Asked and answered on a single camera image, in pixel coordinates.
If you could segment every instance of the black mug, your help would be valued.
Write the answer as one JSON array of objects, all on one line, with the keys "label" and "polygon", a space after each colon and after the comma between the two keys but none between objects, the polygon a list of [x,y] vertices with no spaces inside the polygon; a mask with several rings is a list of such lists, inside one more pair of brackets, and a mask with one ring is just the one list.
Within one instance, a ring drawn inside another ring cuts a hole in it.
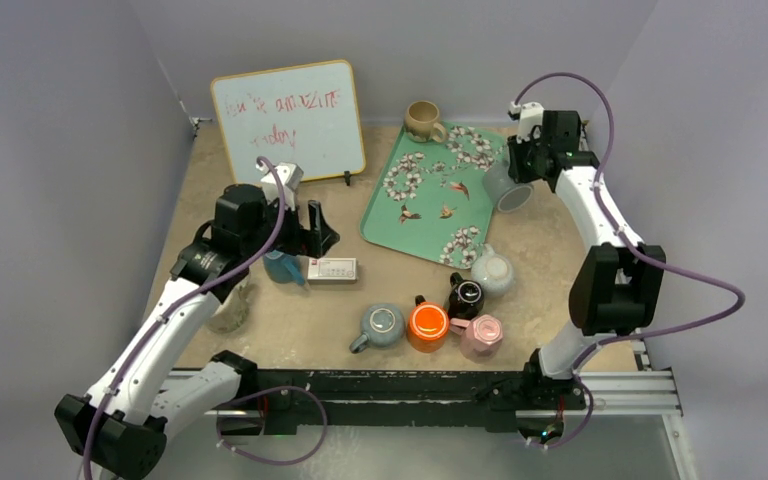
[{"label": "black mug", "polygon": [[460,273],[449,277],[452,291],[446,299],[446,312],[449,318],[472,320],[484,308],[484,290],[473,280],[464,280]]}]

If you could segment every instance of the cable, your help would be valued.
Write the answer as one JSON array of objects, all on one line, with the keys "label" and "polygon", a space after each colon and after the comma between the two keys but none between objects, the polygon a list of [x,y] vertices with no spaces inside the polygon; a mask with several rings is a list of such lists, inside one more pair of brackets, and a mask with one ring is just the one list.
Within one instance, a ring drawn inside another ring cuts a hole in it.
[{"label": "cable", "polygon": [[[278,171],[275,170],[275,166],[272,165],[272,163],[266,158],[266,157],[257,157],[256,163],[258,165],[265,165],[267,169],[269,169],[269,173],[272,174],[272,177],[275,178],[275,183],[277,185],[281,185],[281,177],[278,176]],[[119,387],[119,384],[122,383],[122,380],[125,378],[125,374],[128,372],[128,370],[131,368],[131,365],[134,363],[134,361],[137,359],[137,357],[142,353],[143,349],[145,348],[148,341],[154,336],[155,333],[160,329],[161,325],[164,325],[166,322],[169,321],[170,317],[173,313],[175,313],[176,310],[181,308],[182,305],[190,301],[192,298],[196,297],[197,295],[201,295],[208,290],[212,289],[213,287],[225,282],[226,280],[233,278],[240,273],[242,273],[245,269],[249,268],[256,262],[260,257],[263,256],[264,253],[269,251],[270,248],[272,248],[272,244],[275,242],[275,239],[278,238],[278,234],[281,232],[281,226],[284,224],[284,208],[286,207],[286,198],[284,198],[284,189],[279,188],[278,189],[278,219],[275,222],[275,227],[272,229],[272,233],[269,234],[269,238],[266,239],[266,242],[263,244],[262,247],[260,247],[260,250],[255,252],[254,255],[249,257],[248,260],[234,268],[233,270],[227,272],[224,275],[219,276],[218,278],[211,280],[210,282],[205,283],[204,285],[196,288],[195,290],[187,293],[186,295],[182,296],[178,300],[175,300],[172,302],[169,307],[163,311],[163,313],[160,314],[160,318],[157,319],[149,319],[148,321],[153,322],[152,325],[146,330],[145,334],[143,334],[142,337],[140,337],[139,341],[137,341],[137,344],[134,346],[133,350],[128,354],[127,357],[125,357],[125,360],[122,362],[122,365],[119,366],[119,371],[116,373],[116,376],[113,377],[113,381],[110,382],[110,385],[108,385],[106,393],[103,397],[101,397],[101,401],[98,402],[98,407],[96,407],[95,413],[93,414],[92,420],[90,421],[90,428],[87,431],[87,439],[84,443],[84,455],[83,455],[83,466],[84,466],[84,478],[87,480],[92,480],[92,449],[95,443],[95,436],[98,431],[99,423],[101,422],[101,416],[104,414],[104,411],[107,409],[107,405],[110,403],[110,400],[113,398],[113,392],[116,391],[116,389]]]},{"label": "cable", "polygon": [[584,382],[581,381],[581,377],[579,377],[576,372],[580,369],[584,361],[587,359],[587,357],[590,356],[591,353],[593,353],[594,350],[601,349],[603,346],[610,345],[612,343],[624,342],[627,340],[642,340],[644,338],[660,337],[663,335],[670,335],[672,333],[684,332],[693,328],[708,325],[710,323],[726,318],[729,315],[737,312],[743,307],[743,304],[746,303],[746,294],[743,293],[741,289],[737,288],[736,286],[728,282],[725,282],[723,280],[718,280],[716,278],[709,277],[701,273],[693,272],[691,270],[687,270],[681,267],[668,265],[664,262],[655,260],[652,257],[644,255],[637,250],[636,246],[631,242],[628,236],[620,228],[619,222],[617,221],[616,218],[614,218],[614,215],[611,213],[611,211],[605,205],[605,201],[602,199],[602,186],[600,184],[600,180],[602,178],[602,175],[605,172],[605,167],[608,165],[608,159],[611,156],[611,151],[614,148],[614,113],[613,113],[613,110],[611,110],[611,104],[610,102],[608,102],[608,98],[605,96],[605,93],[602,92],[602,90],[598,86],[596,86],[595,83],[591,82],[585,77],[582,77],[581,75],[578,75],[576,73],[571,73],[571,72],[555,72],[555,73],[549,73],[549,74],[543,75],[542,77],[539,77],[533,82],[526,85],[525,88],[523,88],[522,91],[517,96],[515,103],[519,104],[522,97],[525,96],[525,93],[531,90],[531,87],[537,85],[543,80],[553,78],[553,77],[572,78],[586,84],[594,92],[596,92],[596,95],[599,96],[599,99],[602,101],[602,105],[605,107],[605,114],[608,116],[608,146],[605,148],[605,155],[602,158],[602,162],[599,164],[599,168],[596,169],[596,175],[594,175],[593,177],[593,195],[596,197],[596,203],[599,205],[599,209],[602,210],[602,213],[608,219],[608,222],[611,224],[611,227],[613,227],[614,231],[617,232],[617,236],[620,238],[620,240],[622,240],[626,248],[628,248],[631,254],[634,255],[634,257],[638,261],[649,264],[655,268],[660,268],[665,272],[674,273],[676,275],[680,275],[682,277],[689,278],[691,280],[696,280],[698,282],[707,283],[708,285],[713,285],[715,287],[728,290],[729,292],[734,293],[737,298],[735,299],[735,302],[734,304],[732,304],[732,306],[726,308],[725,310],[722,310],[721,312],[715,313],[713,315],[709,315],[705,318],[702,318],[693,322],[688,322],[682,325],[676,325],[675,327],[664,328],[661,330],[653,330],[651,332],[636,333],[634,335],[627,335],[624,337],[613,337],[613,338],[605,339],[605,340],[596,342],[593,345],[590,345],[589,347],[584,349],[584,351],[582,351],[581,354],[579,354],[579,356],[576,357],[576,359],[573,361],[572,368],[573,368],[573,379],[576,382],[578,382],[581,385],[581,387],[584,389],[584,391],[587,393],[587,397],[589,399],[589,404],[587,405],[587,413],[584,415],[584,419],[581,421],[579,426],[576,427],[576,429],[573,430],[570,433],[570,435],[565,436],[564,439],[561,439],[561,441],[555,444],[545,445],[544,446],[545,448],[557,448],[557,447],[560,447],[561,445],[566,444],[567,442],[575,438],[575,436],[578,435],[584,429],[584,427],[587,425],[587,422],[590,421],[590,417],[593,414],[593,394],[590,392],[587,386],[584,385]]},{"label": "cable", "polygon": [[236,453],[237,455],[241,455],[243,457],[249,458],[251,460],[254,460],[256,462],[265,463],[267,465],[274,465],[277,467],[283,467],[288,465],[295,465],[297,463],[301,463],[308,458],[312,457],[314,453],[316,453],[319,450],[319,447],[322,446],[322,443],[325,442],[325,435],[328,433],[328,416],[325,414],[325,406],[322,405],[322,402],[316,398],[316,395],[308,392],[304,388],[300,387],[294,387],[292,385],[287,385],[283,387],[273,387],[273,388],[267,388],[266,390],[261,390],[256,393],[252,393],[251,395],[247,395],[245,397],[239,398],[237,400],[234,400],[231,402],[231,405],[235,404],[242,404],[246,403],[247,401],[253,399],[253,398],[259,398],[264,395],[268,395],[270,393],[280,392],[281,390],[294,390],[296,392],[301,392],[310,397],[313,402],[316,404],[317,407],[319,407],[319,413],[322,415],[322,434],[319,436],[319,440],[316,442],[316,445],[313,446],[313,448],[307,452],[306,454],[302,455],[301,457],[294,458],[292,460],[272,460],[270,458],[264,458],[259,455],[255,455],[253,453],[246,452],[245,450],[240,450],[239,448],[231,445],[228,443],[227,440],[222,438],[222,431],[219,428],[219,420],[216,421],[216,436],[219,438],[219,443],[216,444],[216,448],[225,447],[229,451]]}]

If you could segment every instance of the whiteboard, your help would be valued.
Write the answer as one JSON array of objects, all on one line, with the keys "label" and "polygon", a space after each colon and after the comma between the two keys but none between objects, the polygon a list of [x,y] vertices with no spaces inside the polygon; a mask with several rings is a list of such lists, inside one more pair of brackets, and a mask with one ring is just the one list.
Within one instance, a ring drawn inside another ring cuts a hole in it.
[{"label": "whiteboard", "polygon": [[352,67],[345,60],[220,77],[210,86],[231,172],[256,184],[258,155],[291,162],[303,181],[366,166]]}]

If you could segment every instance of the green tray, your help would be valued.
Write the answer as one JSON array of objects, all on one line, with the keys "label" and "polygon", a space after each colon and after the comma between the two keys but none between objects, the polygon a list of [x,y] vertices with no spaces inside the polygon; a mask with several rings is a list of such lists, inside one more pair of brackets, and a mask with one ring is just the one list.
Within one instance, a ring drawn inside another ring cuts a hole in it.
[{"label": "green tray", "polygon": [[402,129],[360,232],[370,243],[466,269],[480,255],[493,213],[481,179],[506,152],[505,138],[444,125],[444,144],[413,142]]}]

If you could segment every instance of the whiteboard frame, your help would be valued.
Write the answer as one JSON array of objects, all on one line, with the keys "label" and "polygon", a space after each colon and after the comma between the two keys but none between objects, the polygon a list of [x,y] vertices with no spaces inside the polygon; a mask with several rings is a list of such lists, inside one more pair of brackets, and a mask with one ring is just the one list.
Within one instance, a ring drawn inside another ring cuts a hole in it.
[{"label": "whiteboard frame", "polygon": [[[222,115],[219,114],[219,103],[216,101],[216,95],[214,94],[213,87],[216,84],[216,82],[222,81],[222,80],[230,80],[232,78],[241,78],[241,77],[251,77],[254,75],[263,75],[265,73],[277,73],[277,72],[283,72],[286,70],[296,70],[299,68],[308,68],[308,67],[319,67],[322,65],[331,65],[334,63],[345,63],[347,67],[349,67],[349,80],[351,80],[352,83],[352,98],[355,100],[355,120],[357,120],[358,124],[358,134],[360,135],[360,159],[361,159],[361,166],[359,170],[349,172],[351,175],[357,175],[359,173],[362,173],[364,170],[366,170],[366,148],[363,145],[363,128],[360,125],[360,108],[358,107],[357,103],[357,88],[355,87],[355,70],[352,68],[352,64],[349,63],[348,60],[345,58],[339,58],[337,60],[328,60],[325,62],[315,62],[315,63],[307,63],[304,65],[294,65],[291,67],[279,67],[279,68],[272,68],[269,70],[259,70],[256,72],[248,72],[248,73],[239,73],[236,75],[226,75],[224,77],[216,77],[213,79],[212,82],[210,82],[210,98],[213,99],[213,108],[216,111],[216,121],[219,122],[219,132],[222,134],[222,144],[225,146],[225,158],[228,160],[228,166],[231,168],[231,177],[234,179],[234,183],[239,183],[237,181],[237,175],[234,173],[234,163],[231,161],[231,151],[228,149],[228,140],[225,138],[225,127],[222,125]],[[252,168],[255,168],[254,166],[254,159],[252,159]],[[310,182],[313,180],[323,180],[326,178],[339,178],[342,177],[345,174],[345,172],[337,172],[333,175],[320,175],[318,177],[302,177],[302,182]]]}]

